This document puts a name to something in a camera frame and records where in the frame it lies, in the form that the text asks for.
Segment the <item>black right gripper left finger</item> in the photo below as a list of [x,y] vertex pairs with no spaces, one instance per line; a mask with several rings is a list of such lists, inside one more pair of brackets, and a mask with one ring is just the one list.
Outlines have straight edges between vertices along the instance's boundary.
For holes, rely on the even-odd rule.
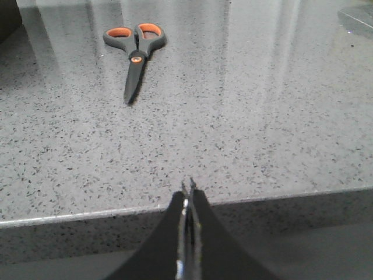
[[107,279],[186,279],[188,192],[176,191],[161,221],[135,253]]

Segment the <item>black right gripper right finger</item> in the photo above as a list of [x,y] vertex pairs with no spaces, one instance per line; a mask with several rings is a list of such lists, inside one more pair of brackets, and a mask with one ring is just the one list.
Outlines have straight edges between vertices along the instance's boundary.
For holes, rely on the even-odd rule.
[[186,279],[276,279],[236,242],[190,179],[186,195]]

